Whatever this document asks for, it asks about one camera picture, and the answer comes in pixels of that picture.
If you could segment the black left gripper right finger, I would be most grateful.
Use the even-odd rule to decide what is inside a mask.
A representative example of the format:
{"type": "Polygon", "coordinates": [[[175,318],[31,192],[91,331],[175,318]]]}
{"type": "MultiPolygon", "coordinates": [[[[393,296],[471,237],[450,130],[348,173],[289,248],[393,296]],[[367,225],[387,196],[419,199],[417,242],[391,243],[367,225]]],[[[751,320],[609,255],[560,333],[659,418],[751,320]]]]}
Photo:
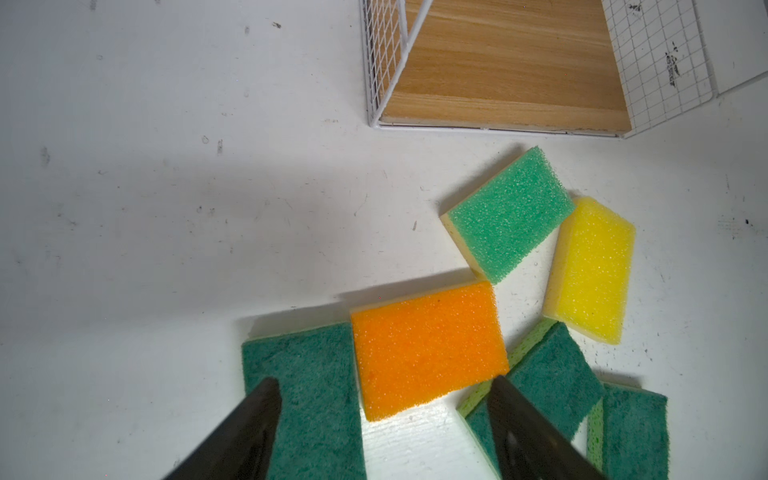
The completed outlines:
{"type": "Polygon", "coordinates": [[[492,380],[487,410],[503,479],[602,479],[505,377],[492,380]]]}

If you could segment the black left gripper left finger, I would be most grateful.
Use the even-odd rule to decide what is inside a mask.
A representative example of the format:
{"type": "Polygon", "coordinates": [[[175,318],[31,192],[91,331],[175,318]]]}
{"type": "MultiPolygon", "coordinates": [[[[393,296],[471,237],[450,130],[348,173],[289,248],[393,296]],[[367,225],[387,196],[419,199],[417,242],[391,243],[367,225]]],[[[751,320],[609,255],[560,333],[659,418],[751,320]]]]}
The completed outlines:
{"type": "Polygon", "coordinates": [[[279,382],[267,377],[167,477],[265,479],[281,409],[279,382]]]}

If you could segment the orange sponge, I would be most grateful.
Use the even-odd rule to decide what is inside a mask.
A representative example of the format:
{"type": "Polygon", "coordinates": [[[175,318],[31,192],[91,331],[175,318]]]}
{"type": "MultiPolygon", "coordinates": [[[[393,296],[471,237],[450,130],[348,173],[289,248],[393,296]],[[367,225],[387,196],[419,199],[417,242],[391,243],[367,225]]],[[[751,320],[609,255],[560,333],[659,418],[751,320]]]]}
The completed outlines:
{"type": "Polygon", "coordinates": [[[487,280],[357,309],[350,320],[370,422],[510,371],[487,280]]]}

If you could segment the light green sponge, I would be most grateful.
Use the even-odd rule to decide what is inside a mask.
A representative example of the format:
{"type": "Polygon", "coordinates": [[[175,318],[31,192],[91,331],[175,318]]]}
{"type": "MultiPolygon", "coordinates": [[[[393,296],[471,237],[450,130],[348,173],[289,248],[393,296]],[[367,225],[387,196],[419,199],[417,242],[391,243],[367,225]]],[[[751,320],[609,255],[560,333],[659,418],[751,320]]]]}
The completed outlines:
{"type": "Polygon", "coordinates": [[[470,269],[496,285],[575,210],[543,150],[527,150],[440,216],[470,269]]]}

